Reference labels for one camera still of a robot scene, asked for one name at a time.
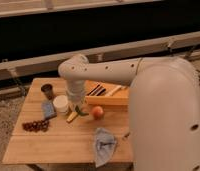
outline dark cup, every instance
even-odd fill
[[[48,100],[52,100],[54,98],[53,86],[51,84],[44,84],[41,87],[41,91],[45,94]]]

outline blue cloth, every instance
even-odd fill
[[[103,166],[111,159],[116,144],[117,140],[108,130],[105,128],[96,129],[93,144],[96,167]]]

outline tabletop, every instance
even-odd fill
[[[40,163],[93,163],[94,133],[103,127],[117,138],[117,147],[110,162],[132,162],[129,139],[122,137],[128,132],[127,106],[103,106],[105,116],[94,120],[92,116],[77,117],[72,123],[67,116],[57,113],[50,120],[47,132],[26,132],[22,123],[43,119],[41,104],[46,100],[40,87],[50,83],[55,95],[65,94],[65,81],[61,78],[35,78],[24,101],[17,123],[10,138],[3,164]]]

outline gray floor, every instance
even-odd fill
[[[193,62],[194,66],[200,70],[200,60]],[[23,98],[16,98],[0,102],[0,171],[31,171],[27,166],[7,166],[2,165],[1,161],[8,144],[14,124],[16,123],[19,111],[21,109]],[[95,170],[93,165],[40,165],[47,171],[81,171]],[[126,171],[128,165],[107,165],[99,171]]]

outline cup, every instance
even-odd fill
[[[48,100],[52,100],[54,98],[53,86],[51,84],[44,84],[41,87],[41,91],[45,94]]]
[[[53,105],[57,112],[60,112],[64,115],[66,115],[69,111],[68,98],[65,95],[57,96],[53,101]]]

